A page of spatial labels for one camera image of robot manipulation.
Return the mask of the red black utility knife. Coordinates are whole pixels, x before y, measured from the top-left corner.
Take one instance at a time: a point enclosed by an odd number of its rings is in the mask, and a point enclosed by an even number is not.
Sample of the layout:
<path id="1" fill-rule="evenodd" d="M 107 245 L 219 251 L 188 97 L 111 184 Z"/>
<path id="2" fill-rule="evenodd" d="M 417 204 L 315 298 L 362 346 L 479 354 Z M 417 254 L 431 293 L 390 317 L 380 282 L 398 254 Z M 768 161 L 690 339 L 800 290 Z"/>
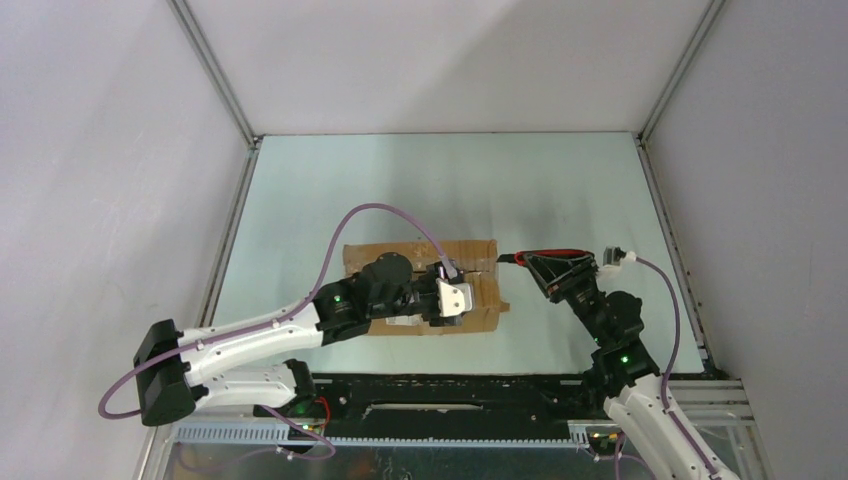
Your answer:
<path id="1" fill-rule="evenodd" d="M 594 254 L 590 251 L 580 249 L 536 249 L 522 250 L 515 253 L 500 254 L 496 262 L 499 264 L 511 264 L 524 268 L 534 266 L 574 266 L 584 261 L 593 261 Z"/>

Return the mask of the brown cardboard express box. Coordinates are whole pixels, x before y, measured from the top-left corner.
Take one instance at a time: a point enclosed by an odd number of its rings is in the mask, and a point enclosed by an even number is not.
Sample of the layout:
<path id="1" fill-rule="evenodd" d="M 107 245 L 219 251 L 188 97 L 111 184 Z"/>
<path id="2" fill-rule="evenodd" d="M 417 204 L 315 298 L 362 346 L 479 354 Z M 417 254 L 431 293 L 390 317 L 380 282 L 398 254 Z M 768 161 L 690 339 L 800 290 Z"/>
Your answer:
<path id="1" fill-rule="evenodd" d="M 463 281 L 472 286 L 473 309 L 463 316 L 458 326 L 430 326 L 419 316 L 377 320 L 370 327 L 371 336 L 477 334 L 497 329 L 500 316 L 510 310 L 510 304 L 501 298 L 498 285 L 497 242 L 493 239 L 452 240 L 443 241 L 441 246 L 463 275 Z M 356 273 L 386 253 L 406 257 L 411 262 L 415 277 L 424 274 L 427 266 L 439 261 L 436 248 L 429 242 L 346 245 L 343 247 L 345 273 Z"/>

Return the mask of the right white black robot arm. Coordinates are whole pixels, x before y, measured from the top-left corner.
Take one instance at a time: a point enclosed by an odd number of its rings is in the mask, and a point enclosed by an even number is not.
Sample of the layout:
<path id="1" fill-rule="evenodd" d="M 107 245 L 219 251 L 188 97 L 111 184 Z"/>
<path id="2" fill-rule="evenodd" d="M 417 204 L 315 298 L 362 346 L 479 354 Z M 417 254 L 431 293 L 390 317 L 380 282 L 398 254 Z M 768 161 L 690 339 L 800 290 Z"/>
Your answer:
<path id="1" fill-rule="evenodd" d="M 736 478 L 674 399 L 671 370 L 659 368 L 642 342 L 642 300 L 599 287 L 603 278 L 639 262 L 636 253 L 610 247 L 601 263 L 576 249 L 521 251 L 501 259 L 526 268 L 551 303 L 566 302 L 593 338 L 597 348 L 583 374 L 581 402 L 591 416 L 618 424 L 615 462 L 629 441 L 657 479 Z"/>

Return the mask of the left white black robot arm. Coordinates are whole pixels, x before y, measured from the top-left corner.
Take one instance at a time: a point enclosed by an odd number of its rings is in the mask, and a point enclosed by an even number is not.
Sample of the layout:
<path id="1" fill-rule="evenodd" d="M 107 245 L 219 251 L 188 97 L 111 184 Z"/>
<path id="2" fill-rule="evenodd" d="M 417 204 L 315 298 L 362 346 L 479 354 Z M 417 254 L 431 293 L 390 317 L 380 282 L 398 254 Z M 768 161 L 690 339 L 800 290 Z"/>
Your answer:
<path id="1" fill-rule="evenodd" d="M 226 327 L 180 331 L 173 320 L 156 322 L 133 358 L 141 422 L 162 426 L 200 409 L 241 405 L 304 416 L 316 403 L 306 363 L 288 359 L 263 371 L 253 362 L 363 336 L 376 320 L 459 325 L 474 303 L 462 270 L 451 276 L 437 262 L 416 274 L 406 257 L 390 252 L 310 300 Z"/>

